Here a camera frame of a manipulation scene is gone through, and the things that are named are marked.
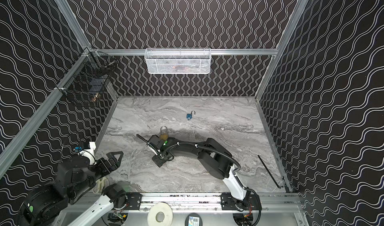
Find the small blue padlock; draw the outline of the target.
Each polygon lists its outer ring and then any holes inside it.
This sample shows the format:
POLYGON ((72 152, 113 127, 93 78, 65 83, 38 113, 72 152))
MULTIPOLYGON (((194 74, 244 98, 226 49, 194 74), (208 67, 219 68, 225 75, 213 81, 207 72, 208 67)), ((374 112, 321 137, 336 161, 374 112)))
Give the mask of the small blue padlock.
POLYGON ((187 120, 192 120, 192 118, 193 118, 193 116, 196 114, 196 112, 193 110, 193 111, 191 111, 191 113, 188 113, 187 114, 187 116, 186 116, 186 118, 187 118, 187 120))

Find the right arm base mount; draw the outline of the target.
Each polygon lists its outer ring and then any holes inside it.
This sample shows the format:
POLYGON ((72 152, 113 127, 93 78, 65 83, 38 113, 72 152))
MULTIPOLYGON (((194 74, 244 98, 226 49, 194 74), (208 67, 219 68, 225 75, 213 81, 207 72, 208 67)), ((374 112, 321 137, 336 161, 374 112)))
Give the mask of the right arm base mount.
POLYGON ((243 200, 235 199, 230 193, 222 193, 220 198, 223 211, 257 211, 261 208, 260 198, 250 191, 243 200))

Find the large brass padlock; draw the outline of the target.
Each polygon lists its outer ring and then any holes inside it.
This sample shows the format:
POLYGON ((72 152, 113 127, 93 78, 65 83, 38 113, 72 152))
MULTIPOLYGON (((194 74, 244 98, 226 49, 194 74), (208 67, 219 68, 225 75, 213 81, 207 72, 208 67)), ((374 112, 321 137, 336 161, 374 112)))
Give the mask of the large brass padlock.
POLYGON ((160 135, 159 135, 159 138, 161 139, 161 140, 164 140, 164 141, 166 141, 166 140, 168 140, 168 128, 166 127, 166 126, 162 126, 161 128, 160 128, 160 135))

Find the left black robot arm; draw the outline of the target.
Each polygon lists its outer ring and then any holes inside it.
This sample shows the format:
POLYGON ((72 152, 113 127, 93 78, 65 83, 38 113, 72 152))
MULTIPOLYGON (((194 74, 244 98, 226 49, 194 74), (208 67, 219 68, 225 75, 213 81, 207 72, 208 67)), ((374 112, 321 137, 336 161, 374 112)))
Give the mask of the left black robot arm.
MULTIPOLYGON (((55 179, 28 193, 18 213, 19 226, 48 226, 60 212, 76 204, 92 190, 97 181, 116 171, 122 163, 122 151, 109 152, 107 158, 95 159, 85 151, 58 164, 55 179)), ((81 216, 81 225, 92 225, 111 210, 122 210, 128 204, 126 191, 118 184, 109 185, 94 207, 81 216)))

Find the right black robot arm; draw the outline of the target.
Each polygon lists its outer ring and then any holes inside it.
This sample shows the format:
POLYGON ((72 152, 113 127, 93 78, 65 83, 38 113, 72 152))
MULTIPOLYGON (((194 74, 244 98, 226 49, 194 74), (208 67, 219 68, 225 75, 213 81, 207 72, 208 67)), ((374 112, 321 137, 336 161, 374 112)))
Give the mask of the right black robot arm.
POLYGON ((253 190, 246 187, 238 176, 241 165, 213 138, 202 142, 187 142, 174 137, 161 139, 152 135, 150 139, 142 140, 155 154, 152 161, 158 167, 177 156, 197 159, 212 177, 222 180, 229 189, 230 198, 222 200, 223 208, 231 207, 233 210, 245 211, 259 206, 253 190))

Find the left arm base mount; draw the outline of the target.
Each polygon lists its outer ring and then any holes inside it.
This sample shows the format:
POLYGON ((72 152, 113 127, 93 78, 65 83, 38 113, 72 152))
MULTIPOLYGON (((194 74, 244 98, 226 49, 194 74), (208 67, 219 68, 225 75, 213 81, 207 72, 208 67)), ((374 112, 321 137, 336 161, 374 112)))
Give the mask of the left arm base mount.
POLYGON ((119 195, 106 197, 107 205, 112 207, 112 210, 139 210, 142 203, 142 194, 140 193, 121 193, 119 195))

